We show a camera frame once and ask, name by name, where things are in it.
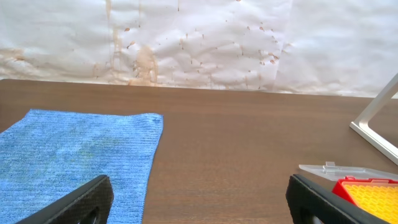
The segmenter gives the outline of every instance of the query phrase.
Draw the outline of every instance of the brown wooden surface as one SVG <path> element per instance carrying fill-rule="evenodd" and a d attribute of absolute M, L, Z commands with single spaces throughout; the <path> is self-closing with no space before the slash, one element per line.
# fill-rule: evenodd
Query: brown wooden surface
<path fill-rule="evenodd" d="M 398 173 L 349 128 L 370 99 L 17 80 L 0 81 L 0 131 L 31 108 L 164 114 L 143 223 L 291 223 L 285 191 L 298 170 L 335 161 Z M 398 101 L 371 126 L 398 143 Z"/>

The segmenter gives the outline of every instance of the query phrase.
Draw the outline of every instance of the white paper backdrop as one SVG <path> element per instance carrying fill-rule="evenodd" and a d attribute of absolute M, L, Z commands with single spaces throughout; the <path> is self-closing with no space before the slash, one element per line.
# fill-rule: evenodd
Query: white paper backdrop
<path fill-rule="evenodd" d="M 0 1 L 0 77 L 374 96 L 397 21 L 394 0 Z"/>

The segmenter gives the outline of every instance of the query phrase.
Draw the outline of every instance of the white metal frame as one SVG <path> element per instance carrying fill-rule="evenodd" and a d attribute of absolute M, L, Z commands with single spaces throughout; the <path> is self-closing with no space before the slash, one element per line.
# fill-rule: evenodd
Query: white metal frame
<path fill-rule="evenodd" d="M 398 165 L 398 149 L 374 132 L 368 125 L 370 119 L 398 92 L 398 74 L 387 84 L 365 110 L 349 125 L 369 143 Z"/>

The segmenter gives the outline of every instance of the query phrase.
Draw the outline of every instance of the clear lid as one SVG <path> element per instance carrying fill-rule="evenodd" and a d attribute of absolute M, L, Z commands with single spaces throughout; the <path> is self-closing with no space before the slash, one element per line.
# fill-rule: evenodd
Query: clear lid
<path fill-rule="evenodd" d="M 346 176 L 353 176 L 355 179 L 370 179 L 370 178 L 382 178 L 398 180 L 397 174 L 391 174 L 374 169 L 362 168 L 362 167 L 342 167 L 335 166 L 335 162 L 326 162 L 324 166 L 316 165 L 298 165 L 300 169 L 326 178 L 328 180 L 337 181 L 344 179 Z"/>

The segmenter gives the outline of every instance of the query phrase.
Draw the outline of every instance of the cloth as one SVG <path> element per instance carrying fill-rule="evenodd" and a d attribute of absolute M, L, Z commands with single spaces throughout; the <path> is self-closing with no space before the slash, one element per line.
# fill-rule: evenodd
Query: cloth
<path fill-rule="evenodd" d="M 163 116 L 30 110 L 0 134 L 0 222 L 14 223 L 106 174 L 108 223 L 141 223 Z"/>

